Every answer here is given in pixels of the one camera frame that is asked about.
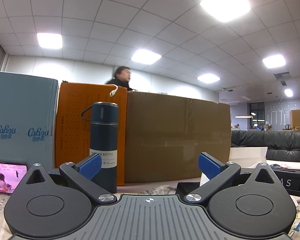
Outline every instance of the blue thermos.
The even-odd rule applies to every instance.
[[[91,119],[84,113],[92,109]],[[119,108],[115,103],[96,102],[85,109],[81,117],[90,121],[90,155],[99,153],[101,170],[91,179],[111,193],[117,193],[117,138]]]

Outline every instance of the phone screen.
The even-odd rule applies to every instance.
[[[11,194],[26,172],[26,165],[0,163],[0,193]]]

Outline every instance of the black hair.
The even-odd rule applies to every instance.
[[[122,72],[123,70],[125,70],[125,69],[129,69],[129,70],[130,70],[130,68],[129,68],[129,67],[126,67],[126,66],[120,66],[120,67],[118,67],[118,68],[115,70],[115,72],[114,72],[114,78],[116,78],[118,74],[121,74],[121,72]]]

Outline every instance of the silver bolt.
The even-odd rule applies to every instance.
[[[98,199],[102,202],[108,202],[114,200],[114,196],[111,194],[101,194]]]
[[[201,200],[201,196],[199,194],[189,194],[186,196],[186,200],[196,202]]]

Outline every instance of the man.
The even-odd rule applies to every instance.
[[[117,85],[119,87],[126,88],[128,91],[131,91],[132,88],[129,87],[130,75],[130,68],[120,66],[114,72],[114,79],[108,81],[106,84]]]

